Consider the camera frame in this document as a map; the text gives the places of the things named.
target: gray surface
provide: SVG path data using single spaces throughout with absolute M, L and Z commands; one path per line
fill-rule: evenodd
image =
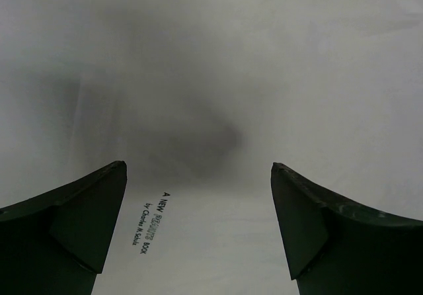
M 94 294 L 296 294 L 273 161 L 423 219 L 421 0 L 0 4 L 1 203 L 129 165 Z M 141 258 L 140 210 L 162 190 Z

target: black plastic part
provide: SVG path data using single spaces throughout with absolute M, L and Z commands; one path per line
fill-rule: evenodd
M 271 181 L 301 295 L 423 294 L 423 222 L 354 202 L 281 163 Z
M 116 161 L 0 210 L 0 294 L 89 295 L 126 187 Z

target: white surface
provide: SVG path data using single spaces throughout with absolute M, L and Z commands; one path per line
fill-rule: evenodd
M 423 219 L 423 0 L 65 1 L 0 0 L 1 202 L 126 160 L 94 295 L 297 294 L 273 161 Z

